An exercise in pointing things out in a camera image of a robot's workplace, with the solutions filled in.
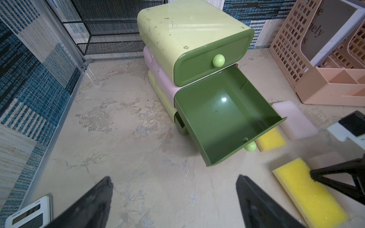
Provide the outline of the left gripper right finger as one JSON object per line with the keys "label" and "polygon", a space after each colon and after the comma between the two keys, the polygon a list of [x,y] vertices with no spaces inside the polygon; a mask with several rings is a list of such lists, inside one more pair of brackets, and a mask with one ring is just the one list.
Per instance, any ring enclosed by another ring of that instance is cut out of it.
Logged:
{"label": "left gripper right finger", "polygon": [[304,227],[248,176],[238,176],[236,191],[246,228]]}

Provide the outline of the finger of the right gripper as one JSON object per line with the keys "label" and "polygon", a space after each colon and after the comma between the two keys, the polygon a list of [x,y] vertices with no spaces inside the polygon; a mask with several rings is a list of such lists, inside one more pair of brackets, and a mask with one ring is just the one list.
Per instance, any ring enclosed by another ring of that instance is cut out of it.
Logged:
{"label": "finger of the right gripper", "polygon": [[310,177],[362,205],[365,204],[364,157],[311,170]]}

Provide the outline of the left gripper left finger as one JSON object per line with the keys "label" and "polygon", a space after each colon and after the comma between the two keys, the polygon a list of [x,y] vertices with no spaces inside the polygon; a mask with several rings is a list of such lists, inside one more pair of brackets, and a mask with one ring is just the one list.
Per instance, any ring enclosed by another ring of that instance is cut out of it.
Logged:
{"label": "left gripper left finger", "polygon": [[113,187],[111,178],[104,177],[46,227],[105,228],[111,209]]}

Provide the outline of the yellow sponge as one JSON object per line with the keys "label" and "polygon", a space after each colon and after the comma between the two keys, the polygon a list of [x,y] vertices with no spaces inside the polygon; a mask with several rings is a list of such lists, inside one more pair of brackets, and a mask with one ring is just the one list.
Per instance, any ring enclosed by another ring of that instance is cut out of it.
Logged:
{"label": "yellow sponge", "polygon": [[273,128],[259,137],[255,143],[261,152],[266,152],[287,145],[285,139],[277,128]]}
{"label": "yellow sponge", "polygon": [[326,187],[310,176],[311,169],[297,158],[272,172],[311,228],[336,228],[349,216]]}

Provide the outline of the pink sponge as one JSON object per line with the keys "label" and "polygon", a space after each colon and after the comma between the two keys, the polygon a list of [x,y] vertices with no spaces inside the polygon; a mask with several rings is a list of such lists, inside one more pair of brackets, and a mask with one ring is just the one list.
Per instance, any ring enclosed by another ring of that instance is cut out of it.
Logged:
{"label": "pink sponge", "polygon": [[321,169],[332,165],[340,164],[346,160],[337,152],[318,155],[307,160],[310,169]]}
{"label": "pink sponge", "polygon": [[290,140],[300,140],[318,134],[318,129],[292,101],[273,103],[272,108],[282,118],[287,118],[279,126]]}

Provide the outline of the green three-drawer cabinet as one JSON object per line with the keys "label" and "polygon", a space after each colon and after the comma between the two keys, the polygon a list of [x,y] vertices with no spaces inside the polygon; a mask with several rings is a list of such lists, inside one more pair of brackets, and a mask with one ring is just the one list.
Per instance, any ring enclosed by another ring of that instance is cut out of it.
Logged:
{"label": "green three-drawer cabinet", "polygon": [[137,25],[145,44],[149,81],[173,123],[177,112],[175,94],[194,83],[183,87],[174,84],[177,59],[188,51],[250,28],[207,1],[175,1],[143,9],[137,16]]}

